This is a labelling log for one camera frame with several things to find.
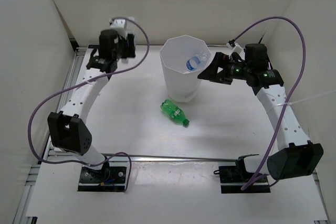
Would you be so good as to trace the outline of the clear bottle blue label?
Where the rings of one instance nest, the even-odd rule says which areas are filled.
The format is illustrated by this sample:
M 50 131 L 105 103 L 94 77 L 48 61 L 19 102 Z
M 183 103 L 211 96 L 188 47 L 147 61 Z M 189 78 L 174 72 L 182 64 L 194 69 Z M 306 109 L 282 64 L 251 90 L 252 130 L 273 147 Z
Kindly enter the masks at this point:
M 204 68 L 208 63 L 210 56 L 211 54 L 209 53 L 209 51 L 199 50 L 194 55 L 192 55 L 190 59 L 186 62 L 186 69 L 183 73 L 187 74 Z

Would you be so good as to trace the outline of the clear bottle white green label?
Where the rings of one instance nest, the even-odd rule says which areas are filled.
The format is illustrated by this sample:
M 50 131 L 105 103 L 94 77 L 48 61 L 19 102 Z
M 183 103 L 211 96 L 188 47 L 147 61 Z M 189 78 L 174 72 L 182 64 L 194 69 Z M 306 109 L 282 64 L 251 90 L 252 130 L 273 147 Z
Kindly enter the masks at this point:
M 128 58 L 122 58 L 122 59 L 121 59 L 121 62 L 122 62 L 123 64 L 128 64 L 129 60 L 128 60 Z

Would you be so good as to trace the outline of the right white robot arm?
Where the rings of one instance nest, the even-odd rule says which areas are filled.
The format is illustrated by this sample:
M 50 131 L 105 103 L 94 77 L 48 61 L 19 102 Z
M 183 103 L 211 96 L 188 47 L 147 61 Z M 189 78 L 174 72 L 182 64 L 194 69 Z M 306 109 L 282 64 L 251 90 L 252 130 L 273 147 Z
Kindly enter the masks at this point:
M 235 46 L 229 55 L 221 52 L 203 70 L 198 78 L 230 85 L 233 80 L 244 80 L 263 105 L 273 127 L 272 143 L 278 150 L 262 159 L 246 157 L 236 168 L 236 177 L 247 182 L 258 175 L 269 175 L 274 180 L 309 176 L 315 170 L 323 148 L 313 143 L 301 128 L 287 102 L 284 81 L 280 73 L 269 68 L 267 47 L 264 44 Z

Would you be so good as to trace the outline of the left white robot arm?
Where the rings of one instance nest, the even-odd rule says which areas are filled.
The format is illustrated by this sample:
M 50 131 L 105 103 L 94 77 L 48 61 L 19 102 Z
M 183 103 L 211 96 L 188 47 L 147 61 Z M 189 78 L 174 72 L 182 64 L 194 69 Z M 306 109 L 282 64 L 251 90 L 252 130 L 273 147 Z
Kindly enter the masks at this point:
M 116 71 L 119 59 L 128 57 L 135 57 L 134 35 L 127 32 L 125 19 L 113 19 L 110 27 L 101 31 L 99 46 L 90 54 L 83 74 L 84 85 L 75 88 L 70 100 L 47 119 L 53 146 L 84 162 L 98 182 L 108 180 L 110 169 L 103 163 L 106 157 L 92 145 L 86 120 L 99 92 L 109 81 L 106 75 Z

